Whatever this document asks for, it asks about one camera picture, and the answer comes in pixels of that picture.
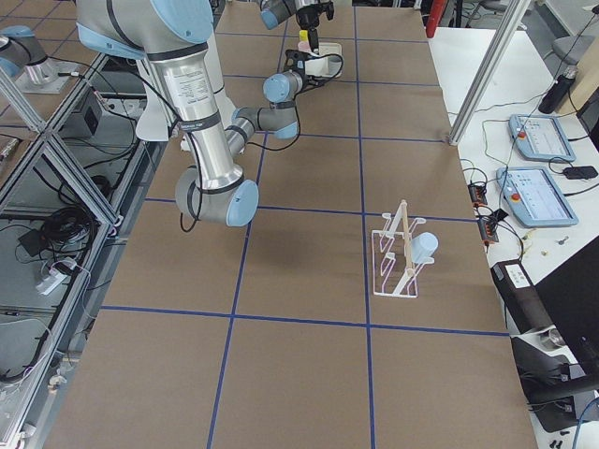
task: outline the white label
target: white label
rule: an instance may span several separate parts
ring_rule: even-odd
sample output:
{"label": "white label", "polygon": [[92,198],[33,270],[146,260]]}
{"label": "white label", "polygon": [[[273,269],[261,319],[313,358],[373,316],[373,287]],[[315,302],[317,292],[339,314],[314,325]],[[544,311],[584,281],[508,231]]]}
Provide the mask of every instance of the white label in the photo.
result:
{"label": "white label", "polygon": [[531,286],[528,279],[526,279],[526,276],[524,276],[524,272],[522,271],[522,268],[520,268],[520,265],[506,265],[505,271],[507,271],[509,279],[512,280],[512,283],[516,288]]}
{"label": "white label", "polygon": [[201,69],[181,75],[165,75],[170,97],[177,108],[188,108],[209,96],[208,79]]}

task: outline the brown table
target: brown table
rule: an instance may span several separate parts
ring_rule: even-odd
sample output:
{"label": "brown table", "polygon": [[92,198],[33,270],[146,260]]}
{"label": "brown table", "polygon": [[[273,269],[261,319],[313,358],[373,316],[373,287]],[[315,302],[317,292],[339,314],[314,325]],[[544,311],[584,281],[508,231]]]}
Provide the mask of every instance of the brown table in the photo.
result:
{"label": "brown table", "polygon": [[[265,104],[296,25],[233,2],[217,31],[228,95]],[[47,448],[535,447],[418,13],[338,7],[319,34],[346,69],[299,97],[296,145],[240,158],[248,228],[179,230],[171,142]],[[436,263],[419,298],[374,297],[370,229],[403,198]]]}

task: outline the red object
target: red object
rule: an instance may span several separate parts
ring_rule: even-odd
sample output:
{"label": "red object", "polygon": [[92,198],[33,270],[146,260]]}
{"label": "red object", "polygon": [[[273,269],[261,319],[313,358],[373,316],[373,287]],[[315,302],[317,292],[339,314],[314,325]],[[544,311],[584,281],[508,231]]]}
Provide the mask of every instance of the red object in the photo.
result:
{"label": "red object", "polygon": [[443,11],[446,10],[447,0],[434,0],[431,7],[431,15],[427,20],[427,37],[431,38],[434,36],[434,32],[439,26],[439,21],[443,17]]}

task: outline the blue cable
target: blue cable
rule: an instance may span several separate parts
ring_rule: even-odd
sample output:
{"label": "blue cable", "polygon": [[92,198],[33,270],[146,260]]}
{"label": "blue cable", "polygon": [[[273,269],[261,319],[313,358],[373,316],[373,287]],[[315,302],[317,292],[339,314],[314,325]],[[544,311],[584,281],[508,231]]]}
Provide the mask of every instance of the blue cable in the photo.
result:
{"label": "blue cable", "polygon": [[572,449],[577,449],[577,443],[578,443],[578,434],[580,433],[580,428],[582,427],[582,423],[583,423],[583,418],[585,413],[591,409],[591,407],[595,404],[598,403],[599,404],[599,398],[595,398],[593,399],[591,402],[589,402],[587,404],[587,406],[584,408],[584,410],[582,411],[582,415],[578,418],[578,424],[577,424],[577,433],[574,434],[574,442],[572,443]]}

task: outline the white table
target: white table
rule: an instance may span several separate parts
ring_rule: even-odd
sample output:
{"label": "white table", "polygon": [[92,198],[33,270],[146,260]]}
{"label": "white table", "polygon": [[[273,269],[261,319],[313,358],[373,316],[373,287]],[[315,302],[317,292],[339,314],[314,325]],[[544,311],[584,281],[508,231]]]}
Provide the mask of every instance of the white table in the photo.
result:
{"label": "white table", "polygon": [[[475,77],[493,33],[493,30],[439,28],[435,37],[430,40],[432,58],[444,91],[447,110],[450,112],[449,119],[452,122],[456,117],[452,112],[457,113],[460,110],[460,105]],[[478,108],[485,109],[497,104],[531,100],[549,87],[552,78],[526,33],[518,31]],[[540,97],[525,104],[477,112],[460,142],[460,157],[469,159],[476,167],[485,171],[490,180],[494,179],[496,170],[503,165],[484,154],[482,123],[486,120],[507,120],[514,113],[528,115],[536,108],[539,100]],[[569,138],[578,138],[586,134],[576,116],[562,117],[560,121]],[[507,123],[487,123],[486,128],[490,154],[500,160],[507,160],[512,148]],[[599,153],[589,139],[573,142],[572,146],[577,155],[576,165],[599,168]],[[463,162],[462,165],[464,168],[471,166],[468,162]],[[521,167],[546,166],[547,164],[526,161],[519,156],[518,150],[514,149],[509,165]],[[467,180],[470,179],[471,173],[466,172]],[[555,175],[554,179],[565,193],[577,192],[599,182],[599,179],[569,181],[559,175]],[[474,174],[474,180],[481,181],[482,177]],[[489,183],[487,198],[489,205],[494,210],[497,209],[499,205],[497,182]],[[579,224],[576,226],[536,229],[531,232],[531,229],[520,226],[513,217],[506,219],[521,237],[528,234],[522,264],[534,283],[541,281],[553,269],[599,235],[599,219],[594,207],[598,204],[597,198],[599,198],[599,188],[587,194],[568,198],[579,219]],[[502,209],[509,213],[506,202],[503,200],[501,204]],[[516,237],[502,228],[499,229],[498,235],[500,243],[491,245],[489,248],[489,266],[501,260],[517,258],[519,254],[519,243]],[[568,240],[564,244],[559,244],[558,240],[564,239],[566,236]],[[556,435],[547,434],[534,416],[533,424],[539,447],[548,447],[556,439]],[[558,440],[564,440],[564,448],[571,447],[571,440],[567,440],[567,438],[572,438],[573,435],[562,437],[558,433],[557,437],[559,437]],[[587,424],[583,427],[577,449],[597,449],[597,442],[599,442],[599,423]]]}

